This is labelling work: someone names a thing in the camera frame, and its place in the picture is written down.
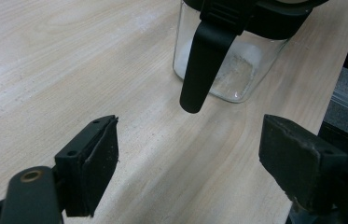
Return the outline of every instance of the wood grain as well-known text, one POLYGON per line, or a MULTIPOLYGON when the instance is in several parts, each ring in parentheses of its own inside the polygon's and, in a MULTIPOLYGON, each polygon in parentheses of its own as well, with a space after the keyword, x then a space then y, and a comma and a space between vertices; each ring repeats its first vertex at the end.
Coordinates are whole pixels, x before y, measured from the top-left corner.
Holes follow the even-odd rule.
POLYGON ((120 163, 95 217, 65 223, 284 223, 258 162, 263 115, 317 133, 348 51, 348 1, 315 9, 243 104, 190 115, 172 68, 180 1, 0 1, 0 199, 88 122, 119 116, 120 163))

